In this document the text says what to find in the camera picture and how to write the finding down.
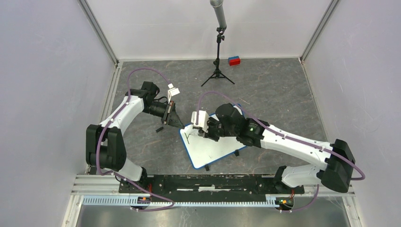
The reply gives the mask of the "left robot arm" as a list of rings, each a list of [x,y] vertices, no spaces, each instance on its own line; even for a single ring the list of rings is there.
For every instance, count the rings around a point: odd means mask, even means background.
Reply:
[[[128,126],[140,113],[161,119],[163,125],[183,129],[171,99],[180,93],[172,84],[168,85],[166,101],[156,96],[160,89],[153,82],[145,81],[140,89],[129,89],[118,108],[99,124],[91,124],[86,130],[86,163],[98,167],[103,174],[115,173],[123,180],[130,179],[136,192],[148,188],[146,169],[127,158],[123,135]]]

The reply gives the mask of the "blue-framed whiteboard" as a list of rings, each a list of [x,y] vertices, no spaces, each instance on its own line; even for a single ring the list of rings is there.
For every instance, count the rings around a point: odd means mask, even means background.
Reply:
[[[190,133],[198,133],[198,130],[192,127],[192,123],[179,130],[184,148],[195,169],[206,167],[246,147],[234,137],[222,137],[216,142],[200,136],[190,135]]]

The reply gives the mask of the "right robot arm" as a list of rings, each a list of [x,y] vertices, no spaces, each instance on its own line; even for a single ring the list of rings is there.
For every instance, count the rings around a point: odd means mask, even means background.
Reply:
[[[223,104],[215,117],[205,111],[194,111],[191,122],[203,138],[219,142],[235,138],[248,147],[271,149],[307,162],[304,166],[281,166],[275,173],[273,187],[279,193],[305,184],[322,184],[346,193],[352,180],[355,158],[346,141],[333,143],[311,140],[278,129],[265,121],[246,118],[241,108]]]

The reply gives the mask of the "silver microphone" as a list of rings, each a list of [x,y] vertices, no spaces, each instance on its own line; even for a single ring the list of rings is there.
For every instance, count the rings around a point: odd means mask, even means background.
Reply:
[[[204,86],[209,80],[211,79],[227,79],[230,83],[235,84],[234,81],[232,81],[230,78],[228,78],[226,75],[222,73],[220,70],[220,44],[222,41],[225,40],[224,32],[227,28],[227,23],[225,19],[225,14],[224,14],[224,9],[223,9],[223,0],[210,0],[209,1],[210,5],[214,9],[214,12],[216,14],[216,18],[218,21],[218,27],[216,29],[217,31],[217,57],[213,61],[213,64],[215,66],[215,69],[213,71],[213,74],[206,79],[205,82],[201,84],[201,87]]]

